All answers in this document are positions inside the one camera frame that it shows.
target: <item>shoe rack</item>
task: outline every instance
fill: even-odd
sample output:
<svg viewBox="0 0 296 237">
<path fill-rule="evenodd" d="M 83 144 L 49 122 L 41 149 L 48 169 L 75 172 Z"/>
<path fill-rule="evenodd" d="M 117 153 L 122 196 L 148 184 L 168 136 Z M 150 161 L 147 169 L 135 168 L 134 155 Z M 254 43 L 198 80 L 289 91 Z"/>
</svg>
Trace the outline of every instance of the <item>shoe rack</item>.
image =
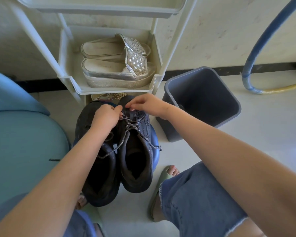
<svg viewBox="0 0 296 237">
<path fill-rule="evenodd" d="M 92 94 L 118 92 L 156 94 L 196 2 L 197 0 L 6 0 L 7 5 L 26 34 L 56 72 L 58 78 L 81 105 L 89 103 Z M 57 13 L 62 27 L 58 62 L 28 19 L 24 8 Z M 182 15 L 177 28 L 174 31 L 165 58 L 161 60 L 158 40 L 155 36 L 158 19 L 169 18 L 180 11 Z M 153 18 L 153 21 L 150 30 L 67 26 L 62 13 L 150 17 Z M 147 43 L 150 46 L 151 54 L 148 61 L 155 63 L 157 67 L 150 84 L 136 89 L 91 88 L 87 85 L 81 68 L 83 56 L 80 53 L 80 46 L 88 41 L 112 37 L 115 33 L 122 33 L 127 37 L 136 38 L 138 41 Z"/>
</svg>

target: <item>chair backrest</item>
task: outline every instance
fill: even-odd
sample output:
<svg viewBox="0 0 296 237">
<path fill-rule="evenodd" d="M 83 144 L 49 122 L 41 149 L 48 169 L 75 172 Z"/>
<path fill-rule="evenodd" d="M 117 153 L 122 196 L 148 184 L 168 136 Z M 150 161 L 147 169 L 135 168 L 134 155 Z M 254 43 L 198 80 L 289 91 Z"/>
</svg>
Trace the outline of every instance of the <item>chair backrest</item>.
<svg viewBox="0 0 296 237">
<path fill-rule="evenodd" d="M 24 110 L 50 115 L 50 112 L 14 81 L 0 73 L 0 111 Z"/>
</svg>

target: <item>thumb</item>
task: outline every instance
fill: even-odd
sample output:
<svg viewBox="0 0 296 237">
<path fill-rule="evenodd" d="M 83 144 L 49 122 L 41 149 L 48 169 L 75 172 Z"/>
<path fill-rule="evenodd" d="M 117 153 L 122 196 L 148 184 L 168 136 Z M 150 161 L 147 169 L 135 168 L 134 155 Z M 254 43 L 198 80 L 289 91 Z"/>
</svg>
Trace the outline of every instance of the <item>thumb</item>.
<svg viewBox="0 0 296 237">
<path fill-rule="evenodd" d="M 118 114 L 120 114 L 120 112 L 122 111 L 123 107 L 121 105 L 118 105 L 117 107 L 115 107 L 114 111 Z"/>
<path fill-rule="evenodd" d="M 138 110 L 138 111 L 143 111 L 144 110 L 144 104 L 132 104 L 130 106 L 130 109 Z"/>
</svg>

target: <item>gray trash can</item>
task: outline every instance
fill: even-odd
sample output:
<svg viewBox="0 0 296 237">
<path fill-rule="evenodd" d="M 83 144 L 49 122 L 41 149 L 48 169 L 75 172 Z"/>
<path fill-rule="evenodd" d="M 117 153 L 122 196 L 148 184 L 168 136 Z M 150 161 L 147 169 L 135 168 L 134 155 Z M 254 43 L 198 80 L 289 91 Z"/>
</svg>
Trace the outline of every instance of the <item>gray trash can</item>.
<svg viewBox="0 0 296 237">
<path fill-rule="evenodd" d="M 164 87 L 163 101 L 180 107 L 205 123 L 220 127 L 241 112 L 239 101 L 219 75 L 209 67 L 200 67 L 172 77 Z M 182 137 L 167 121 L 157 117 L 170 142 Z"/>
</svg>

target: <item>chair seat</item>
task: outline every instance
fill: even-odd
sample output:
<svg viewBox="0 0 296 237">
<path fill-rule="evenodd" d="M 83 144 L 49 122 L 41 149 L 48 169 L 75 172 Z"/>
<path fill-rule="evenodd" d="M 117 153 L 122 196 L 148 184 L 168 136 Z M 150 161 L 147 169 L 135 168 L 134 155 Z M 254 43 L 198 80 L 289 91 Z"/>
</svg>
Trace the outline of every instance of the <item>chair seat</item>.
<svg viewBox="0 0 296 237">
<path fill-rule="evenodd" d="M 0 111 L 0 203 L 29 192 L 62 159 L 70 144 L 51 118 L 31 111 Z"/>
</svg>

